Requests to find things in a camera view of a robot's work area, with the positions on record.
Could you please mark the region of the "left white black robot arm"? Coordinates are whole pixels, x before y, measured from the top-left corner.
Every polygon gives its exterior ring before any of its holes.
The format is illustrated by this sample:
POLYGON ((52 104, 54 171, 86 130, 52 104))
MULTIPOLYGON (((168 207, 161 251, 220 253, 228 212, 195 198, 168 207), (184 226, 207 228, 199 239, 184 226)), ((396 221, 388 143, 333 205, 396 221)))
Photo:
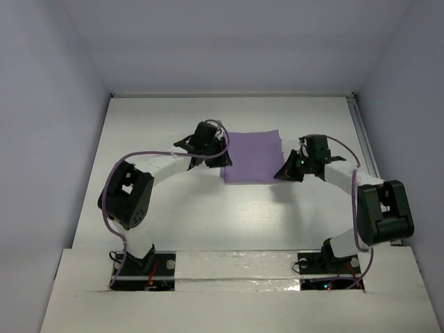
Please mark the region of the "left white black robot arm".
POLYGON ((144 241, 153 188, 161 182, 200 165, 212 168, 232 166, 228 148, 230 137, 220 121, 198 123, 195 131, 167 151, 137 151, 116 162, 98 198, 103 222, 123 245, 119 270, 132 262, 143 273, 155 265, 155 246, 144 241))

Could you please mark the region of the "purple t shirt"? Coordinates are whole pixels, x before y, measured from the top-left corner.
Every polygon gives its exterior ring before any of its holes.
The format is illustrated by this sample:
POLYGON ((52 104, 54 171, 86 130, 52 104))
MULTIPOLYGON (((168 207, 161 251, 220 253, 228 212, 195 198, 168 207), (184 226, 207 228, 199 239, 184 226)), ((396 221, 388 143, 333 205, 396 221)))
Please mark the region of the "purple t shirt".
POLYGON ((229 185, 277 182, 274 175, 284 165, 282 138, 278 130, 250 133, 229 133, 229 156, 232 166, 221 169, 220 175, 229 185))

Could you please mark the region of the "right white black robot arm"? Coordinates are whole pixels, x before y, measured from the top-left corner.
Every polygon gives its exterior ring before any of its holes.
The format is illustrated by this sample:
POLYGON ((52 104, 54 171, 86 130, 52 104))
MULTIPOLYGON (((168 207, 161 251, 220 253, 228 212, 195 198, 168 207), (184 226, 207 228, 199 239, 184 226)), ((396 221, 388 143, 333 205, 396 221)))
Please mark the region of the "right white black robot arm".
POLYGON ((276 180, 302 182, 313 175, 343 190, 351 197, 352 227, 326 239, 313 258, 299 256, 302 269, 316 267, 335 273, 358 253, 367 253, 374 246, 407 239, 414 234, 414 222, 405 186, 399 180, 382 180, 361 170, 354 162, 334 156, 329 148, 333 138, 328 135, 306 135, 299 139, 300 148, 292 150, 276 180))

